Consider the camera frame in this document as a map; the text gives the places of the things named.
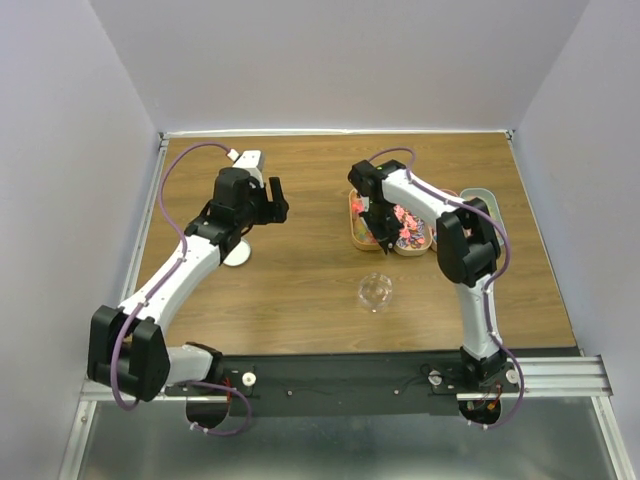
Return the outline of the clear glass jar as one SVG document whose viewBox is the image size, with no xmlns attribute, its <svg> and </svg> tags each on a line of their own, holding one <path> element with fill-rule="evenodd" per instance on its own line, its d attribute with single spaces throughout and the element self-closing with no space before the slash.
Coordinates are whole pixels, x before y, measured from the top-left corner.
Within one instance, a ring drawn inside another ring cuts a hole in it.
<svg viewBox="0 0 640 480">
<path fill-rule="evenodd" d="M 384 310 L 393 295 L 392 280 L 378 272 L 366 275 L 359 283 L 357 296 L 360 304 L 372 313 Z"/>
</svg>

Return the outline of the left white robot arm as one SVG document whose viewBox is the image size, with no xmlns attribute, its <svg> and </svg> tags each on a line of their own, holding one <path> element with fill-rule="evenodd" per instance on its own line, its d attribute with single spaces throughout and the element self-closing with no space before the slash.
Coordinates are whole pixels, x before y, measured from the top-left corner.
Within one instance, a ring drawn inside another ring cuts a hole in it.
<svg viewBox="0 0 640 480">
<path fill-rule="evenodd" d="M 214 393 L 222 380 L 219 352 L 196 344 L 170 347 L 165 335 L 191 293 L 242 237 L 256 225 L 285 222 L 288 210 L 279 178 L 261 183 L 247 168 L 222 169 L 212 198 L 181 230 L 159 270 L 118 306 L 101 306 L 93 314 L 88 377 L 110 387 L 125 410 L 153 400 L 167 385 L 188 382 L 201 395 Z"/>
</svg>

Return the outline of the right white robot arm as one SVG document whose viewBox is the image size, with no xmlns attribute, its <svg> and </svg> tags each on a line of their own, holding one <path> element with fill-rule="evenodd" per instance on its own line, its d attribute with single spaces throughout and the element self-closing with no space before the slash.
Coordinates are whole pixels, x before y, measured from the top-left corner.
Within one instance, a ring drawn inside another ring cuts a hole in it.
<svg viewBox="0 0 640 480">
<path fill-rule="evenodd" d="M 400 238 L 402 224 L 394 208 L 409 210 L 436 231 L 437 264 L 454 284 L 463 320 L 460 379 L 480 392 L 497 380 L 508 364 L 497 326 L 494 283 L 507 264 L 506 233 L 478 198 L 462 200 L 413 176 L 408 168 L 390 160 L 374 166 L 362 160 L 351 167 L 348 181 L 365 200 L 359 217 L 376 243 L 387 252 Z"/>
</svg>

